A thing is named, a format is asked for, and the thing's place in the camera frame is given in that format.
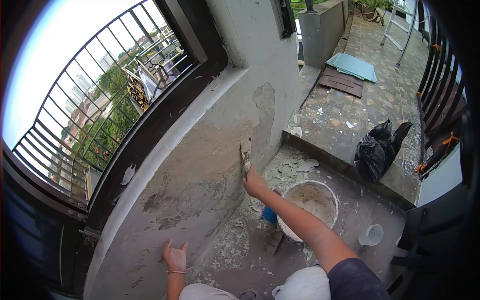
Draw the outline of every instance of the sky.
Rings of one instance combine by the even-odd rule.
[[[140,0],[52,0],[50,2],[30,29],[22,49],[17,54],[15,66],[7,84],[1,134],[10,149],[33,125],[47,93],[77,51],[103,26],[139,2]],[[145,2],[144,6],[158,27],[165,23],[152,0]],[[154,30],[155,26],[140,6],[133,11],[148,32]],[[123,15],[121,19],[135,40],[144,35],[129,13]],[[117,20],[110,25],[110,29],[125,49],[134,46],[134,40],[120,21]],[[98,38],[105,48],[111,51],[115,59],[123,52],[122,47],[108,29],[102,31]],[[86,48],[96,61],[107,53],[96,39]],[[86,50],[78,54],[77,61],[93,80],[102,73]],[[73,79],[77,74],[82,74],[90,82],[75,61],[66,71]],[[70,95],[74,83],[68,75],[64,73],[58,83]],[[49,95],[45,108],[62,126],[66,125],[67,117],[51,101],[65,108],[67,97],[58,86],[54,86]],[[57,136],[60,136],[60,125],[45,111],[42,110],[39,119]]]

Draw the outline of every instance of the stepladder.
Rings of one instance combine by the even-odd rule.
[[[413,8],[413,12],[410,12],[406,9],[406,7],[401,7],[399,6],[399,1],[400,0],[395,0],[395,3],[393,5],[393,8],[392,8],[392,14],[390,16],[390,20],[388,21],[388,24],[387,24],[387,28],[385,29],[385,33],[384,33],[384,37],[380,43],[380,46],[384,46],[385,44],[385,41],[388,39],[392,42],[392,44],[394,44],[395,47],[397,47],[398,50],[400,50],[400,57],[398,57],[398,60],[395,64],[395,66],[397,68],[400,67],[400,61],[402,60],[404,54],[405,54],[405,50],[407,49],[408,47],[408,42],[410,41],[410,37],[412,35],[412,32],[414,30],[414,24],[415,24],[415,18],[417,17],[417,8],[418,8],[418,0],[415,0],[414,1],[414,8]],[[410,22],[410,26],[407,28],[405,28],[404,26],[402,26],[397,20],[395,20],[395,16],[396,16],[396,12],[397,11],[401,11],[409,16],[412,17],[411,19],[411,22]],[[403,45],[401,45],[399,42],[397,42],[393,36],[390,34],[390,29],[392,28],[392,25],[395,25],[397,26],[398,28],[400,28],[403,32],[405,32],[407,34],[407,38],[405,40],[405,43]]]

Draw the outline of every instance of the white bucket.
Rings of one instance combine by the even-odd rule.
[[[333,228],[338,218],[338,199],[323,182],[305,180],[291,185],[282,195],[297,206],[305,209],[321,219],[327,226]],[[283,220],[276,216],[278,225],[283,233],[296,242],[303,243]]]

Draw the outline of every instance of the black garbage bag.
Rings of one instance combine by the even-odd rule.
[[[387,120],[362,138],[355,153],[355,167],[362,178],[368,182],[377,182],[382,178],[393,164],[410,127],[412,123],[405,122],[391,135],[392,123]]]

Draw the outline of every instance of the dark blue shirt sleeve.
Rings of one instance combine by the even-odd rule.
[[[332,300],[390,299],[377,275],[358,258],[347,258],[337,263],[327,276]]]

